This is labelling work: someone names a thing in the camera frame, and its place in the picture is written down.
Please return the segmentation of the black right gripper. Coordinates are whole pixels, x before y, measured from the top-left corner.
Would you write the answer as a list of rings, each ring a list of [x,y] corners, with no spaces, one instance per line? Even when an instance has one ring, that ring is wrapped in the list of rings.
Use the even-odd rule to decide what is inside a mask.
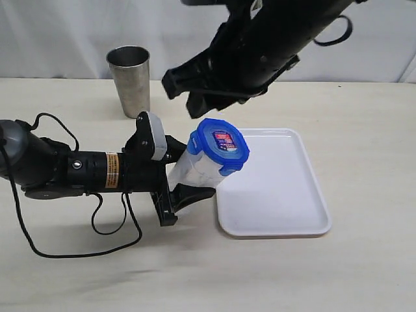
[[[196,119],[264,94],[298,52],[297,12],[233,12],[207,53],[167,70],[161,83],[168,99],[190,92],[186,108]]]

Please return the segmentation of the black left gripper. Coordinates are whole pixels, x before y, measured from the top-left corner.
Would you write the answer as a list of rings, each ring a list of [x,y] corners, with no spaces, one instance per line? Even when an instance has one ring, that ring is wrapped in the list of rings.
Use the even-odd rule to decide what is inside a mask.
[[[187,145],[171,135],[166,135],[166,154],[161,161],[153,161],[151,158],[154,145],[148,112],[139,113],[136,118],[136,131],[122,149],[124,163],[122,188],[126,192],[149,192],[160,225],[172,226],[177,221],[174,211],[180,211],[193,203],[213,197],[215,189],[178,183],[170,192],[166,165],[178,161]]]

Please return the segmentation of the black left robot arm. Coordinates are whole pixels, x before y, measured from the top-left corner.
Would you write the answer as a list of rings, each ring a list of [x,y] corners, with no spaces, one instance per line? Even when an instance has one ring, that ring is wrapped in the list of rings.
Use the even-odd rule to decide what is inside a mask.
[[[34,126],[1,120],[1,177],[13,177],[25,196],[52,200],[94,193],[148,192],[161,226],[172,226],[176,213],[215,194],[212,187],[177,184],[169,189],[166,165],[176,163],[186,145],[164,133],[161,120],[148,111],[136,118],[136,131],[120,152],[81,151],[39,138]]]

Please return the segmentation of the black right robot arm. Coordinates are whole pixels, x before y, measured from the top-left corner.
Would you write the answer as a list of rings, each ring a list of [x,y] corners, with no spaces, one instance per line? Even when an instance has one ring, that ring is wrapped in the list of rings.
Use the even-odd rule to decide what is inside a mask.
[[[210,45],[167,70],[161,83],[169,99],[188,93],[191,118],[265,94],[270,84],[298,64],[299,52],[351,1],[185,1],[188,6],[227,8]]]

